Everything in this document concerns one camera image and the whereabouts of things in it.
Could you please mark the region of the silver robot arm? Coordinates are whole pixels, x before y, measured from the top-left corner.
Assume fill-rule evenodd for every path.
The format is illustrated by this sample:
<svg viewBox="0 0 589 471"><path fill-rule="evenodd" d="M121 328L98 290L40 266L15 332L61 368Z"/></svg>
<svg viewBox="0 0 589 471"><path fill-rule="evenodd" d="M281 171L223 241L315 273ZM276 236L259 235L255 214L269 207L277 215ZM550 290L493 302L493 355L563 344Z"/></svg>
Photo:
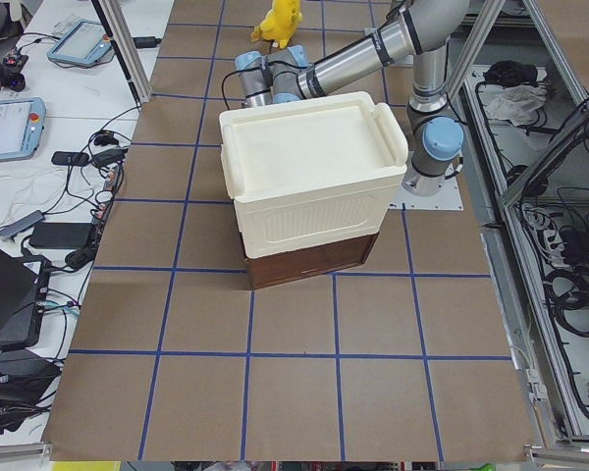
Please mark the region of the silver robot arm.
<svg viewBox="0 0 589 471"><path fill-rule="evenodd" d="M467 13L466 1L407 1L371 33L311 63L300 46L262 55L240 54L236 71L248 107L329 95L410 56L412 91L407 115L416 144L402 185L433 196L460 171L464 133L451 114L448 42Z"/></svg>

